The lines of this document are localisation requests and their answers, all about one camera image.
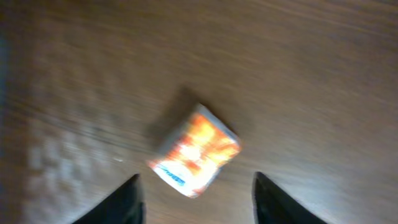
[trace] small package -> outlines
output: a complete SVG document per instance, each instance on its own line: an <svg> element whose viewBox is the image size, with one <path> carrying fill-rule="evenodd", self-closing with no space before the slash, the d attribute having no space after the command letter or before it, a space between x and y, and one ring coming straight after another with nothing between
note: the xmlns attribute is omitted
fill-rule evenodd
<svg viewBox="0 0 398 224"><path fill-rule="evenodd" d="M220 168L241 150L238 137L203 105L163 143L149 166L185 196L199 196Z"/></svg>

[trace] brown wooden surface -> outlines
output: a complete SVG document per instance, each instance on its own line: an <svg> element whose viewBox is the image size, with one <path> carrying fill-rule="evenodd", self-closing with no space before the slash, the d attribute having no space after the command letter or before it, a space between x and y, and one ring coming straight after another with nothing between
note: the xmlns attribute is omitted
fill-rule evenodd
<svg viewBox="0 0 398 224"><path fill-rule="evenodd" d="M398 223L395 1L22 2L0 222L70 223L141 173L147 223L254 223L259 170L329 223ZM244 149L192 200L145 160L197 99Z"/></svg>

